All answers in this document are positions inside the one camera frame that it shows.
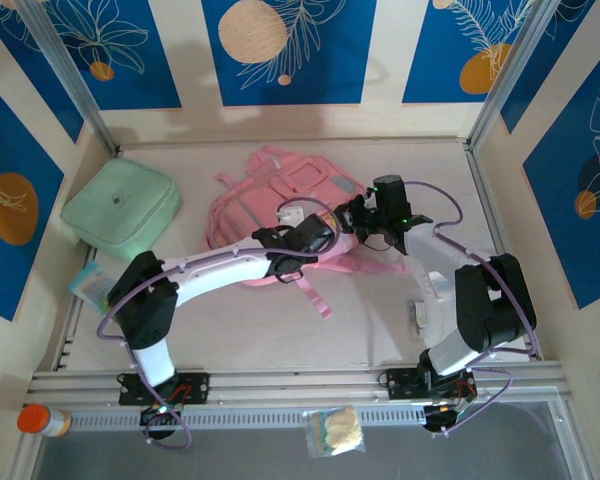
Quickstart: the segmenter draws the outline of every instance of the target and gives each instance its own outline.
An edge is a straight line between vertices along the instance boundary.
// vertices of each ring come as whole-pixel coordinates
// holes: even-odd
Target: mint green bag
[[[114,158],[60,216],[88,244],[131,261],[151,248],[181,205],[178,188],[165,174]]]

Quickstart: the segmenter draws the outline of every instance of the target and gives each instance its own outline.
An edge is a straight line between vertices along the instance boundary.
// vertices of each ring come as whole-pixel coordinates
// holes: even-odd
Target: plastic bag
[[[311,457],[333,457],[357,450],[364,452],[358,413],[353,407],[304,412],[307,446]]]

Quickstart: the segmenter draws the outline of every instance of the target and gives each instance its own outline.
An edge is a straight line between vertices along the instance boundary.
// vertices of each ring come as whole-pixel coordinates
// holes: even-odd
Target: wall
[[[44,6],[115,139],[128,146],[464,136],[533,1],[71,0]],[[0,35],[26,64],[30,39],[16,20],[0,20]],[[27,74],[48,90],[39,71]]]
[[[596,154],[592,139],[598,134],[588,128],[578,130],[578,122],[584,119],[589,127],[598,95],[598,89],[591,89],[587,96],[589,90],[581,85],[590,73],[600,80],[600,68],[595,69],[600,62],[600,0],[595,0],[568,45],[567,41],[512,132],[498,119],[478,155],[508,248],[525,272],[544,354],[562,362],[600,462],[600,210],[578,210],[577,174],[587,163],[588,156],[581,154],[585,140]],[[579,108],[586,112],[575,114]],[[536,164],[552,166],[550,174],[544,171],[544,179],[539,179]],[[555,222],[555,215],[563,220]],[[563,241],[577,248],[575,255],[560,247]],[[583,294],[574,275],[593,275],[588,283],[599,298],[587,296],[586,290]]]
[[[0,475],[18,441],[31,374],[66,312],[66,285],[81,261],[59,212],[74,179],[83,184],[107,159],[88,129],[70,134],[51,104],[56,115],[0,40]]]

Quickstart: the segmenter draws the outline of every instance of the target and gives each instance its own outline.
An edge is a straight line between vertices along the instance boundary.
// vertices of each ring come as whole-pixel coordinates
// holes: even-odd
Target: white floor
[[[427,181],[446,189],[465,212],[464,222],[449,228],[448,234],[474,250],[493,252],[460,143],[356,140],[280,145],[326,156],[367,185],[377,176],[396,173],[405,180]],[[229,172],[242,178],[248,155],[260,146],[225,143],[124,153],[170,175],[184,198],[181,211],[154,246],[158,258],[181,257],[200,250],[209,205],[224,191],[213,180],[214,175]],[[407,193],[414,213],[438,221],[455,218],[453,207],[435,192],[410,187]],[[357,250],[384,261],[404,261],[393,250]],[[97,261],[114,277],[126,267],[101,253]],[[346,275],[310,270],[307,277],[334,311],[329,320],[323,320],[293,285],[232,285],[195,298],[177,310],[168,337],[176,366],[208,370],[328,369],[417,362],[425,344],[409,325],[407,302],[419,297],[418,285],[410,275]],[[124,350],[96,337],[99,320],[96,312],[83,307],[73,342],[67,345],[68,355],[64,357],[68,370],[128,369]],[[441,339],[453,328],[455,325],[447,322],[438,325],[433,336],[429,336]]]

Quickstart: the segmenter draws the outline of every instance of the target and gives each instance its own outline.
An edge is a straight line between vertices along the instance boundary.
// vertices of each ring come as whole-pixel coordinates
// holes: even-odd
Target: gray surface
[[[364,429],[366,453],[310,459],[304,431],[194,432],[168,452],[140,433],[68,433],[43,443],[35,480],[570,478],[545,404],[497,404],[448,439],[421,427]]]

